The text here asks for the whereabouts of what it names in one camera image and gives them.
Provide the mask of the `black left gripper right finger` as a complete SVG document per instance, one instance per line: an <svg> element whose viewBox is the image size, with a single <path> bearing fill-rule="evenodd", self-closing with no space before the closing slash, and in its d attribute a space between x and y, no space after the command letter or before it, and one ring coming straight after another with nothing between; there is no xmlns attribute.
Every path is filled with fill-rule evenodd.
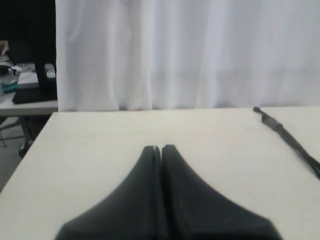
<svg viewBox="0 0 320 240"><path fill-rule="evenodd" d="M174 145L162 149L161 180L172 240L280 240L267 218L220 194Z"/></svg>

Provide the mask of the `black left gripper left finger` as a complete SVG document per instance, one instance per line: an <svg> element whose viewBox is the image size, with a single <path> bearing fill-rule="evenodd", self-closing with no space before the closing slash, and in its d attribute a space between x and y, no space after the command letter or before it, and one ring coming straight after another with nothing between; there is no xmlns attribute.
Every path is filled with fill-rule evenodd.
<svg viewBox="0 0 320 240"><path fill-rule="evenodd" d="M66 222L57 240L160 240L160 151L146 146L123 182L106 198Z"/></svg>

